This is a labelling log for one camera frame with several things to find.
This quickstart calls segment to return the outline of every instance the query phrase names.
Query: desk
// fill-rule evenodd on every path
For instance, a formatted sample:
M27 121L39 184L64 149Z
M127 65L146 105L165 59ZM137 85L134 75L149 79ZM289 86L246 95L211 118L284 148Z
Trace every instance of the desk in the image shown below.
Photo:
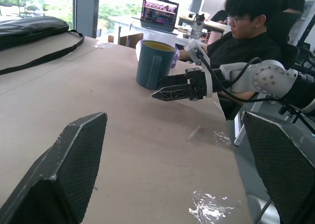
M189 24L192 26L193 24L193 18L189 18L187 16L180 16L179 17L179 21L178 21L178 25L183 25L183 23ZM204 29L208 30L208 31L217 31L220 33L223 33L225 31L226 25L224 24L220 24L218 22L214 22L214 21L205 21L205 26Z
M121 28L127 28L127 29L131 29L131 30L135 30L135 31L139 31L143 33L143 38L145 39L145 35L149 34L149 33L159 33L159 34L167 34L167 35L171 35L172 34L168 34L168 33L164 33L164 32L159 32L159 31L155 31L155 30L150 30L148 28L144 28L141 26L141 23L139 20L128 17L128 16L121 16L121 17L110 17L110 19L112 21L115 22L115 28L114 28L114 43L115 44L119 44L120 43L120 32L121 32ZM183 45L186 46L189 42L189 39L184 38L183 37L183 33L174 30L174 33L177 33L178 35L176 36L176 43L179 45ZM199 44L207 46L208 44L205 42L201 42L199 41Z
M188 67L178 62L171 73ZM195 224L195 190L242 201L227 223L252 224L216 94L159 101L135 82L136 70L134 49L87 37L59 60L1 75L0 205L68 123L105 111L98 190L83 224Z

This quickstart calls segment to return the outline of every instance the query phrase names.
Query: bag strap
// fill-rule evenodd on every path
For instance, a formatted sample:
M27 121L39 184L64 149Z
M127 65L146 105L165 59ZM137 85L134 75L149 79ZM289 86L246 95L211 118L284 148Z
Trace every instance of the bag strap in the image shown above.
M82 33L78 33L76 30L71 30L71 31L68 31L68 32L76 33L82 39L79 42L77 42L76 44L74 44L73 46L71 46L71 47L68 47L68 48L65 48L65 49L61 49L61 50L56 51L54 53L47 54L45 56L42 56L42 57L40 57L38 59L35 59L35 60L33 60L33 61L29 62L29 63L24 64L24 65L19 65L19 66L10 67L10 68L6 68L6 69L3 69L3 70L0 70L0 75L8 74L8 73L19 71L19 70L24 70L24 69L27 69L27 68L30 68L30 67L33 67L33 66L36 66L36 65L41 65L41 64L44 64L44 63L47 63L47 62L51 62L51 61L56 60L58 58L62 58L65 55L68 55L69 53L72 53L80 45L82 45L82 43L84 42L84 35Z

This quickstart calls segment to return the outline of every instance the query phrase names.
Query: teal mug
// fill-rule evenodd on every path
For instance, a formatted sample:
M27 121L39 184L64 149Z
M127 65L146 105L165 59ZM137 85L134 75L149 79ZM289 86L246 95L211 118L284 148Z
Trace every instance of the teal mug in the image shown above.
M143 41L137 70L137 83L149 90L155 90L157 81L168 75L174 54L175 48L165 43Z

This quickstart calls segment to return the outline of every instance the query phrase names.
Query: laptop screen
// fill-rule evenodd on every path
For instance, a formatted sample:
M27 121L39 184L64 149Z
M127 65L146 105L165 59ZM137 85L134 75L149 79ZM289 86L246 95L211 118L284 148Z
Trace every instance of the laptop screen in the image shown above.
M168 0L143 0L141 21L175 27L178 5Z

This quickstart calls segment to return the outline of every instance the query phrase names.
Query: robotic arm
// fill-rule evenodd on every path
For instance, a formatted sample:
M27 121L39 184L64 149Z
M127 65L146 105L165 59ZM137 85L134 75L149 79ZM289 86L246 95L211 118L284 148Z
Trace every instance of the robotic arm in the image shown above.
M315 117L315 79L294 69L285 70L278 61L266 60L258 64L234 63L210 68L210 59L196 40L185 50L199 67L186 69L185 74L167 76L158 81L161 90L153 98L164 101L189 98L197 101L211 97L212 93L224 91L242 102L233 93L255 91L272 94L308 117Z

